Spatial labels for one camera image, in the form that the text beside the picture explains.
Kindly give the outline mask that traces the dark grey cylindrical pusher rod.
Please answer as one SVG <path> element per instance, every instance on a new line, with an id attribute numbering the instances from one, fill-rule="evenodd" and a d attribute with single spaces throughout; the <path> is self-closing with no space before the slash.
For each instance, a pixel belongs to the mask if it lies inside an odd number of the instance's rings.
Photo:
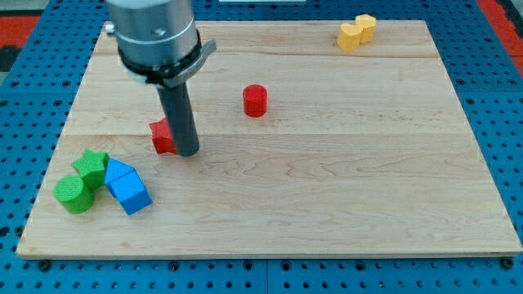
<path id="1" fill-rule="evenodd" d="M 195 155 L 199 151 L 199 138 L 186 84 L 156 89 L 177 153 L 183 157 Z"/>

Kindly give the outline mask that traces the black clamp ring mount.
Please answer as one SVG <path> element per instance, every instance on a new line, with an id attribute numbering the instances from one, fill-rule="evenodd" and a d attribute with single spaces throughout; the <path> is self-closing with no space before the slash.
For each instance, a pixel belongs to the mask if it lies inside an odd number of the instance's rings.
<path id="1" fill-rule="evenodd" d="M 197 44 L 193 50 L 180 60 L 169 65 L 148 66 L 139 65 L 130 60 L 118 47 L 118 54 L 129 76 L 142 84 L 157 84 L 162 87 L 174 88 L 192 78 L 204 65 L 207 58 L 217 50 L 217 42 L 211 39 L 201 43 L 197 31 Z"/>

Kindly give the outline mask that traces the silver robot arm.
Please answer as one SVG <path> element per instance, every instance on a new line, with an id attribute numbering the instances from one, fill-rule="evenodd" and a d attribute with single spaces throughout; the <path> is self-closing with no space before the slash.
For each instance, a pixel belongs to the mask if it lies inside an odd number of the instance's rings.
<path id="1" fill-rule="evenodd" d="M 199 151 L 187 81 L 217 50 L 202 42 L 190 0 L 107 0 L 123 65 L 156 86 L 177 152 Z"/>

